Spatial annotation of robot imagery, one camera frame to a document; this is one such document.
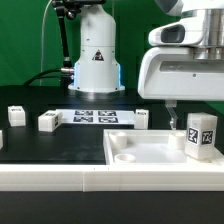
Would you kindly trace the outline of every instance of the green backdrop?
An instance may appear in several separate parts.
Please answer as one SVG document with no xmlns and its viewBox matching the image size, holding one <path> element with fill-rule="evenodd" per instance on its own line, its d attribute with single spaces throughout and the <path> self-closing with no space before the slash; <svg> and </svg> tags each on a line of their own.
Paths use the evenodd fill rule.
<svg viewBox="0 0 224 224">
<path fill-rule="evenodd" d="M 3 1 L 0 9 L 0 85 L 21 85 L 41 69 L 41 26 L 49 0 Z M 114 12 L 117 23 L 116 58 L 122 67 L 122 84 L 136 87 L 140 63 L 150 48 L 148 33 L 176 20 L 163 14 L 153 0 L 108 0 L 104 9 Z M 79 18 L 66 21 L 70 55 L 80 51 Z M 45 29 L 44 70 L 62 66 L 62 50 L 56 14 L 51 7 Z M 44 81 L 58 85 L 58 81 Z M 224 111 L 223 103 L 212 104 Z"/>
</svg>

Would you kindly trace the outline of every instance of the white cube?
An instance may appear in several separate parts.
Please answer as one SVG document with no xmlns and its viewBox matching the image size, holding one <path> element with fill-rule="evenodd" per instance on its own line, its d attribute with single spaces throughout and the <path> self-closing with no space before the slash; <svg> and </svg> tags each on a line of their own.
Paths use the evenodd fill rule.
<svg viewBox="0 0 224 224">
<path fill-rule="evenodd" d="M 48 110 L 46 113 L 38 117 L 39 131 L 53 132 L 61 125 L 62 112 Z"/>
<path fill-rule="evenodd" d="M 191 113 L 187 121 L 185 153 L 195 159 L 212 159 L 215 152 L 216 116 Z"/>
<path fill-rule="evenodd" d="M 8 118 L 12 127 L 26 125 L 25 111 L 21 106 L 8 107 Z"/>
<path fill-rule="evenodd" d="M 0 131 L 0 149 L 3 147 L 3 136 L 2 136 L 2 131 Z"/>
<path fill-rule="evenodd" d="M 149 122 L 149 111 L 148 110 L 136 110 L 135 113 L 135 129 L 148 129 L 148 122 Z"/>
</svg>

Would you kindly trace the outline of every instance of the black tabletop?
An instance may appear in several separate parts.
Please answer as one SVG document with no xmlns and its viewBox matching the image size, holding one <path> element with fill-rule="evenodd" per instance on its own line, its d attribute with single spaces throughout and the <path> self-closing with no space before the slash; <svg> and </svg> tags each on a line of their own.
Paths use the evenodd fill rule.
<svg viewBox="0 0 224 224">
<path fill-rule="evenodd" d="M 8 106 L 23 106 L 25 127 L 11 127 Z M 38 116 L 47 110 L 128 110 L 150 111 L 149 128 L 170 129 L 170 115 L 164 101 L 143 100 L 136 90 L 127 90 L 122 97 L 109 100 L 86 100 L 69 96 L 59 87 L 0 87 L 0 128 L 4 147 L 0 151 L 2 164 L 105 164 L 104 129 L 133 129 L 133 125 L 62 124 L 54 132 L 38 131 Z M 207 112 L 218 116 L 216 147 L 222 151 L 224 141 L 223 116 L 204 102 L 178 102 L 176 108 L 181 129 L 186 129 L 190 112 Z"/>
</svg>

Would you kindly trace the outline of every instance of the black table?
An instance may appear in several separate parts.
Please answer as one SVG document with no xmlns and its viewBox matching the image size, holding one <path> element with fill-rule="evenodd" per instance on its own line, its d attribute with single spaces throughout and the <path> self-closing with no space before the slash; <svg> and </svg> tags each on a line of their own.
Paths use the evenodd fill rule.
<svg viewBox="0 0 224 224">
<path fill-rule="evenodd" d="M 27 126 L 12 128 L 7 108 L 24 107 Z M 47 110 L 150 110 L 149 127 L 170 129 L 164 101 L 142 100 L 135 90 L 111 100 L 88 101 L 58 87 L 0 87 L 0 129 L 4 132 L 1 164 L 105 164 L 103 130 L 117 125 L 63 124 L 41 133 L 37 118 Z M 223 115 L 204 102 L 178 102 L 186 128 L 189 112 L 218 116 L 216 147 L 224 151 Z M 1 223 L 196 223 L 222 224 L 223 192 L 0 192 Z"/>
</svg>

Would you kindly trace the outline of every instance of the white tray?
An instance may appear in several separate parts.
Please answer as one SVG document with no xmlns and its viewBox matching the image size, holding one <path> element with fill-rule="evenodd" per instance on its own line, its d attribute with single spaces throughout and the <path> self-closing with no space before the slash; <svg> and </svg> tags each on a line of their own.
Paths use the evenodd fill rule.
<svg viewBox="0 0 224 224">
<path fill-rule="evenodd" d="M 127 145 L 120 149 L 112 141 L 111 136 L 117 133 L 125 133 L 127 137 Z M 119 161 L 115 161 L 117 155 L 130 155 L 135 161 L 124 163 L 126 165 L 224 165 L 224 156 L 214 149 L 214 159 L 197 161 L 188 157 L 182 149 L 172 149 L 168 147 L 168 139 L 170 134 L 186 135 L 186 131 L 171 130 L 105 130 L 104 131 L 104 151 L 106 163 L 108 165 L 118 165 Z"/>
</svg>

